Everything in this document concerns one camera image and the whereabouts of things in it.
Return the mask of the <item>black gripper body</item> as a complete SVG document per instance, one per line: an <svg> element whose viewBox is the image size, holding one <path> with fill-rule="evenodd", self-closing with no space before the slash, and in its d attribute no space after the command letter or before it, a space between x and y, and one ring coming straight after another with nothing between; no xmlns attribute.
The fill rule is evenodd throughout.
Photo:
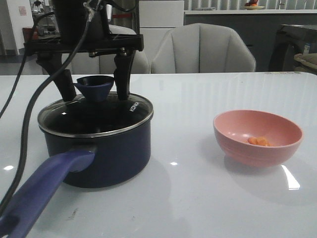
<svg viewBox="0 0 317 238"><path fill-rule="evenodd" d="M106 11L88 12L86 9L55 9L59 37L31 40L24 44L25 55L37 53L71 53L81 43L78 53L97 55L116 54L121 49L142 51L143 36L110 33Z"/></svg>

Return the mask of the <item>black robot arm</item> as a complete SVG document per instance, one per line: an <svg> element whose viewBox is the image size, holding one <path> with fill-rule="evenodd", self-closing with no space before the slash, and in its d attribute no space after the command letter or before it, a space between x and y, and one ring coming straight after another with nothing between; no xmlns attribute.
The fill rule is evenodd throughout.
<svg viewBox="0 0 317 238"><path fill-rule="evenodd" d="M25 43L26 55L37 55L37 64L49 74L48 82L55 83L64 101L76 95L66 70L76 53L115 55L117 95L127 100L133 59L144 48L143 36L110 32L106 12L107 4L114 5L110 0L54 0L52 4L60 36Z"/></svg>

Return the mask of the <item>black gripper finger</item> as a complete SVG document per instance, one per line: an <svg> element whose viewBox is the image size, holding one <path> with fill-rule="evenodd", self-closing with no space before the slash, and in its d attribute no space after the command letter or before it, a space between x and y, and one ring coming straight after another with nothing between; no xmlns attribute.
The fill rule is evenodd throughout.
<svg viewBox="0 0 317 238"><path fill-rule="evenodd" d="M127 100L130 95L130 75L135 50L127 49L116 54L114 63L114 81L119 100Z"/></svg>
<svg viewBox="0 0 317 238"><path fill-rule="evenodd" d="M62 53L37 53L36 63L51 76L62 66ZM64 101L72 101L75 98L75 87L73 86L71 72L69 69L64 69L54 78L53 82L57 86Z"/></svg>

